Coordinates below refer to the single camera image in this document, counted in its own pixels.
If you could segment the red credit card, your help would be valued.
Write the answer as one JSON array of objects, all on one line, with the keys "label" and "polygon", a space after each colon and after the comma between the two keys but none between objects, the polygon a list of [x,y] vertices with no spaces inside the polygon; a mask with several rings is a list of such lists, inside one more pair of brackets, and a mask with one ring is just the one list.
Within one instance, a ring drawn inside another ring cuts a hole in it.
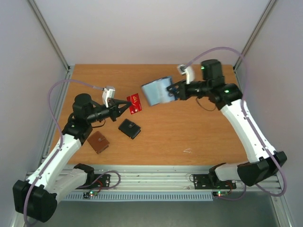
[{"label": "red credit card", "polygon": [[130,114],[135,114],[142,111],[142,105],[138,93],[130,95],[126,99],[131,103],[131,106],[129,107]]}]

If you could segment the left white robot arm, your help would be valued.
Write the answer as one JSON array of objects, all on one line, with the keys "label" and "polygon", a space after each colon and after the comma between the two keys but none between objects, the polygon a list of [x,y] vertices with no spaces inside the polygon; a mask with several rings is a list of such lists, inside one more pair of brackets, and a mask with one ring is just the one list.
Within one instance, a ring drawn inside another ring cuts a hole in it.
[{"label": "left white robot arm", "polygon": [[90,136],[92,124],[106,118],[116,121],[131,102],[110,98],[107,105],[100,105],[86,93],[75,97],[73,112],[60,134],[60,139],[50,155],[26,180],[13,185],[15,210],[28,218],[46,222],[54,214],[58,203],[75,189],[91,188],[96,181],[94,168],[77,164],[72,171],[58,180],[70,158]]}]

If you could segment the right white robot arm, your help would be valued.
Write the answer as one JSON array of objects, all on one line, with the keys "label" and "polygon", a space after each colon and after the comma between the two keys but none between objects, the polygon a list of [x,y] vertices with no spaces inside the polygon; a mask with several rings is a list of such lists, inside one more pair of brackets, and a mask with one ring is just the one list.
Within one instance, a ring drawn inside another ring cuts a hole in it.
[{"label": "right white robot arm", "polygon": [[225,82],[221,63],[216,59],[201,62],[201,81],[195,80],[190,66],[181,64],[178,70],[186,79],[168,86],[167,91],[180,100],[207,97],[230,122],[247,155],[247,162],[222,163],[210,168],[211,186],[220,187],[228,180],[254,186],[275,175],[287,156],[283,151],[276,151],[263,135],[242,99],[239,87]]}]

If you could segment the dark blue card holder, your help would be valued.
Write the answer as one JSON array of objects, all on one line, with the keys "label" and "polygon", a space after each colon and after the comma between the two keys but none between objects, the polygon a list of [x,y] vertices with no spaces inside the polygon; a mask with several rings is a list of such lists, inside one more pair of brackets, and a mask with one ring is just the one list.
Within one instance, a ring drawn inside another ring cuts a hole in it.
[{"label": "dark blue card holder", "polygon": [[143,84],[141,89],[147,99],[149,106],[176,101],[176,97],[167,91],[172,85],[172,76],[166,76],[149,83]]}]

